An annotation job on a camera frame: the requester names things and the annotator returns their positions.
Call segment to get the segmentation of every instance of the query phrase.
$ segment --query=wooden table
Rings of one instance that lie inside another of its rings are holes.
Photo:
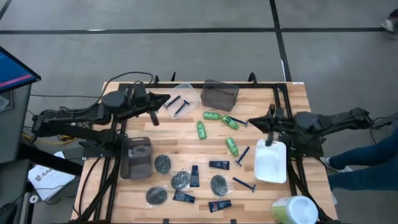
[[[110,83],[106,92],[117,90],[118,86],[117,82]],[[299,111],[310,111],[304,85],[288,83],[287,86],[293,114]],[[153,88],[150,90],[154,93],[168,93],[170,89]],[[238,130],[233,130],[221,121],[203,119],[204,111],[230,114],[238,119],[255,118],[265,115],[271,103],[275,103],[272,89],[241,88],[238,102],[230,113],[199,104],[197,108],[179,119],[170,119],[162,108],[158,113],[159,126],[152,125],[148,114],[130,119],[126,130],[128,136],[130,138],[149,137],[154,149],[154,158],[160,154],[168,154],[172,160],[172,171],[191,170],[192,165],[198,165],[200,187],[187,190],[188,194],[196,197],[194,204],[170,200],[168,204],[151,209],[147,208],[145,197],[147,190],[151,187],[167,185],[168,197],[172,199],[174,189],[170,186],[170,175],[160,175],[153,169],[153,176],[150,179],[133,181],[119,177],[112,223],[162,223],[164,218],[168,218],[170,223],[230,223],[231,219],[236,219],[238,223],[275,223],[270,211],[271,204],[277,198],[290,196],[290,188],[287,182],[272,184],[254,180],[254,151],[257,140],[265,138],[265,135],[250,124],[247,128],[241,126]],[[197,121],[199,120],[205,125],[208,136],[206,140],[198,138]],[[109,128],[109,126],[96,127],[96,129],[104,128]],[[225,144],[225,139],[228,137],[235,139],[239,147],[239,155],[243,153],[246,146],[251,147],[241,162],[242,167],[236,166],[233,162],[235,158]],[[85,162],[77,195],[80,195],[83,181],[95,160],[88,159]],[[210,213],[208,208],[208,202],[216,200],[210,189],[210,179],[222,170],[209,168],[210,160],[231,162],[230,170],[225,170],[225,174],[231,179],[235,188],[234,192],[222,198],[222,200],[231,199],[233,206],[213,213]],[[104,159],[99,161],[88,179],[83,197],[83,210],[98,192],[103,162]],[[304,159],[303,164],[310,193],[326,214],[337,218],[324,166],[312,158]],[[256,191],[252,193],[250,189],[234,182],[232,177],[250,185],[256,184]],[[102,203],[101,218],[105,218],[108,194],[109,191]],[[76,197],[76,208],[78,202],[79,197]]]

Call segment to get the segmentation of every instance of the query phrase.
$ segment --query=white sneaker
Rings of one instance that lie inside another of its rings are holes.
[[[333,200],[333,204],[337,205],[337,203],[338,203],[337,198],[335,197],[333,192],[330,192],[330,193],[331,193],[331,199]]]
[[[323,164],[326,166],[326,168],[332,169],[332,170],[334,170],[334,171],[336,171],[336,172],[339,172],[339,173],[351,172],[351,171],[353,171],[349,166],[344,167],[344,169],[342,169],[342,170],[335,169],[334,167],[332,167],[332,166],[330,165],[329,159],[330,159],[330,157],[327,157],[327,158],[321,157],[321,161],[322,161]]]

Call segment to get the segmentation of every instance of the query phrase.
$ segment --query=gray floor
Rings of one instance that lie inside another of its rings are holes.
[[[282,28],[378,27],[396,0],[281,0]],[[13,0],[0,30],[157,29],[187,27],[273,27],[265,0]],[[314,112],[332,114],[360,106],[372,118],[398,111],[398,42],[380,32],[283,33],[292,80],[305,82]],[[283,81],[274,33],[0,35],[0,45],[39,73],[32,89],[41,94],[96,96],[101,84],[130,70],[169,80]],[[145,77],[127,77],[136,80]],[[60,105],[79,107],[90,99],[32,97],[39,113]],[[28,114],[26,125],[31,125]],[[375,133],[380,140],[391,133]],[[371,144],[369,131],[344,131],[324,143],[327,156]],[[49,152],[61,148],[39,144]],[[80,151],[65,150],[67,157]],[[77,185],[63,190],[56,205],[35,206],[34,223],[66,222]],[[340,220],[396,223],[395,192],[334,191]]]

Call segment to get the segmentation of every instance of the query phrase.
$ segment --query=plastic lid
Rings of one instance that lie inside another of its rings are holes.
[[[294,196],[287,205],[288,216],[294,224],[314,224],[318,220],[315,204],[305,196]]]

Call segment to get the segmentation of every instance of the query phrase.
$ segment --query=green bottle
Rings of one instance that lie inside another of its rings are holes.
[[[206,139],[206,131],[205,131],[205,125],[203,125],[203,123],[201,121],[198,121],[198,134],[199,134],[199,138],[200,139]]]
[[[217,120],[221,119],[222,115],[214,112],[204,112],[203,118]]]
[[[223,118],[221,119],[224,123],[226,123],[229,127],[233,129],[238,129],[239,125],[237,124],[236,121],[232,120],[229,116],[224,115]]]
[[[228,138],[225,140],[226,145],[228,146],[229,150],[231,151],[232,155],[238,156],[239,155],[239,149],[235,145],[235,141],[233,138]]]

